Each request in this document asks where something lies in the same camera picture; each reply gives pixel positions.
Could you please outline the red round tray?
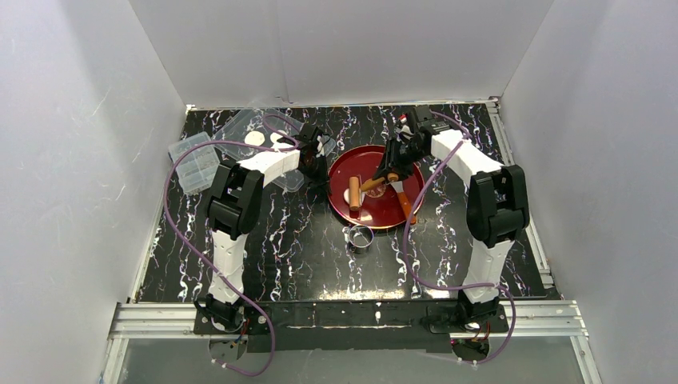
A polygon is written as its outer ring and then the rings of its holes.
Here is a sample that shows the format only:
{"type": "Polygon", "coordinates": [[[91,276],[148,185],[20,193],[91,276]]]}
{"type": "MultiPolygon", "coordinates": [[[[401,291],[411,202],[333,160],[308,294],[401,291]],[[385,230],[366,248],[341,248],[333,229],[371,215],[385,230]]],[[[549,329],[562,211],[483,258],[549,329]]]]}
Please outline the red round tray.
{"type": "Polygon", "coordinates": [[[329,168],[329,204],[341,218],[353,224],[383,230],[399,226],[406,216],[401,207],[398,192],[387,182],[363,193],[359,210],[349,207],[349,179],[357,177],[367,181],[375,173],[381,161],[384,147],[364,145],[348,150],[338,157],[329,168]]]}

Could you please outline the round dough wrapper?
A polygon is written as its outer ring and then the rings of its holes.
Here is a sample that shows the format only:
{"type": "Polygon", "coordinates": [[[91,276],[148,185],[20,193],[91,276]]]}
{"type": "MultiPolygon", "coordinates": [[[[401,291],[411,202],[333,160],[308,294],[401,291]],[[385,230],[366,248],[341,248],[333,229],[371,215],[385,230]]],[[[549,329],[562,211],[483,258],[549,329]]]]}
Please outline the round dough wrapper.
{"type": "Polygon", "coordinates": [[[272,133],[269,136],[269,138],[270,138],[270,141],[273,143],[274,146],[281,144],[280,139],[282,138],[282,136],[280,134],[272,133]]]}
{"type": "Polygon", "coordinates": [[[265,135],[259,131],[250,131],[244,138],[244,143],[251,146],[263,146],[265,135]]]}

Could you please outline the clear plastic tray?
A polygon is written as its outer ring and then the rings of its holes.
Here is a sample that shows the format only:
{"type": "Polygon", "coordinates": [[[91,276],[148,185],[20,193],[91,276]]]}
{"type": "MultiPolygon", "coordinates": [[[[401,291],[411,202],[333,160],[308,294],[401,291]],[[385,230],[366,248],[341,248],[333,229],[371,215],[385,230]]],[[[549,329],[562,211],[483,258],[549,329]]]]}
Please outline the clear plastic tray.
{"type": "MultiPolygon", "coordinates": [[[[265,128],[264,121],[268,122],[272,130],[284,131],[290,136],[299,133],[304,125],[303,122],[293,118],[289,111],[283,113],[275,109],[240,110],[221,129],[214,133],[212,139],[216,141],[243,142],[264,147],[281,146],[282,143],[275,142],[281,138],[281,135],[265,128]],[[281,116],[289,120],[291,124],[283,122],[280,118],[264,118],[267,114],[281,116]]],[[[336,141],[327,134],[323,134],[321,142],[324,146],[325,155],[329,156],[336,147],[336,141]]],[[[222,154],[237,161],[251,158],[256,153],[261,152],[258,149],[244,146],[217,145],[215,147],[222,154]]],[[[273,180],[272,183],[287,192],[297,192],[305,183],[305,177],[299,170],[295,170],[283,174],[273,180]]]]}

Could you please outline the wooden double-ended rolling pin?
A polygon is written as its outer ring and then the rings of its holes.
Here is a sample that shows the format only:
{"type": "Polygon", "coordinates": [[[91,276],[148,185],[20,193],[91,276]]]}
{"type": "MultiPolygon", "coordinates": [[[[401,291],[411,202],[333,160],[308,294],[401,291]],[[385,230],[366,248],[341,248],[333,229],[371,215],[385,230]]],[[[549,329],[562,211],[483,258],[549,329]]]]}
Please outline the wooden double-ended rolling pin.
{"type": "MultiPolygon", "coordinates": [[[[395,173],[392,173],[391,176],[394,176],[393,181],[398,181],[399,176],[395,173]]],[[[381,181],[374,181],[372,179],[369,179],[365,182],[361,182],[361,179],[359,176],[350,176],[349,177],[349,191],[350,191],[350,205],[349,210],[350,211],[359,211],[362,205],[360,205],[360,192],[365,192],[367,193],[370,190],[374,190],[375,188],[378,188],[381,185],[386,185],[389,184],[390,182],[381,182],[381,181]]]]}

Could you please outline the aluminium frame rail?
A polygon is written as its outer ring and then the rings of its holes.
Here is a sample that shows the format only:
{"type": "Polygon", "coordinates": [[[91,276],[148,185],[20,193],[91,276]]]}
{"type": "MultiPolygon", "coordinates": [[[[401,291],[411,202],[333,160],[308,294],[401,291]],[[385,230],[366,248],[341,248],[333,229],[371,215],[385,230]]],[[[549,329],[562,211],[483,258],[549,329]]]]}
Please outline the aluminium frame rail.
{"type": "Polygon", "coordinates": [[[101,383],[598,383],[574,301],[503,302],[467,326],[426,326],[447,302],[291,302],[245,334],[190,304],[121,304],[101,383]]]}

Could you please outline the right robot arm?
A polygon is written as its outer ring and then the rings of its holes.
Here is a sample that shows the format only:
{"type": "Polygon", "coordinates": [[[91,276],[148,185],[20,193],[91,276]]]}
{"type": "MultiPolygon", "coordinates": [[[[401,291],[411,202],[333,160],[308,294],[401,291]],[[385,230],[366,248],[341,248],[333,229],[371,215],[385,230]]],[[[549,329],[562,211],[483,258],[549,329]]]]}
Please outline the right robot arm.
{"type": "Polygon", "coordinates": [[[457,293],[454,306],[426,315],[421,323],[438,333],[471,323],[482,326],[499,314],[499,295],[508,292],[501,285],[505,259],[530,221],[524,171],[481,152],[467,128],[427,106],[414,107],[398,126],[361,191],[404,180],[428,156],[439,159],[437,173],[449,168],[457,175],[468,190],[465,217],[473,236],[472,256],[461,286],[446,287],[457,293]]]}

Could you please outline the white dough piece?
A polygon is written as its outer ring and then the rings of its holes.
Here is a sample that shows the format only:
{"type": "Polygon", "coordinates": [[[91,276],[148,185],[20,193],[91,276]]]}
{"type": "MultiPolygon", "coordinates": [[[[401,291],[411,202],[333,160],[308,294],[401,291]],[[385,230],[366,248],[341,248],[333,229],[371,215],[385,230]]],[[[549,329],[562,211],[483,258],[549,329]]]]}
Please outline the white dough piece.
{"type": "MultiPolygon", "coordinates": [[[[344,193],[343,193],[343,199],[345,200],[345,203],[346,203],[347,205],[350,205],[351,200],[350,200],[350,191],[349,191],[349,188],[345,189],[345,191],[344,191],[344,193]]],[[[363,201],[364,201],[364,200],[365,200],[365,192],[362,192],[362,191],[361,191],[361,192],[360,192],[360,205],[363,204],[363,201]]]]}

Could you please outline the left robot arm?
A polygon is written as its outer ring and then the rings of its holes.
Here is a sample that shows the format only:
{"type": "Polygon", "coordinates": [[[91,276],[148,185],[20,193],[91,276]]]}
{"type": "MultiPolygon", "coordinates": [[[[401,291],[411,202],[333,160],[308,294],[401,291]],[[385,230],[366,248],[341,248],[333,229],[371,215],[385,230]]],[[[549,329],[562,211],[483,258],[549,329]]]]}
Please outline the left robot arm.
{"type": "Polygon", "coordinates": [[[292,138],[279,138],[271,151],[260,150],[244,160],[227,159],[218,166],[206,208],[216,267],[209,292],[195,302],[198,312],[233,333],[245,323],[242,275],[248,234],[257,225],[264,187],[298,170],[310,183],[329,184],[326,135],[304,125],[292,138]]]}

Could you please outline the clear plastic compartment box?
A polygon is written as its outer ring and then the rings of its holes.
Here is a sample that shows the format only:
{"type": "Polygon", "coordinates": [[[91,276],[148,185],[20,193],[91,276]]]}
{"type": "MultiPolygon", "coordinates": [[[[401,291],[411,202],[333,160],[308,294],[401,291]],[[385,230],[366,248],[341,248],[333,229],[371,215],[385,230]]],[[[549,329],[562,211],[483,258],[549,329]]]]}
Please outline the clear plastic compartment box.
{"type": "MultiPolygon", "coordinates": [[[[179,142],[169,145],[168,155],[175,163],[187,150],[204,142],[211,137],[206,132],[194,134],[179,142]]],[[[204,146],[191,152],[177,166],[178,182],[184,194],[195,195],[208,190],[220,164],[220,158],[212,146],[204,146]]]]}

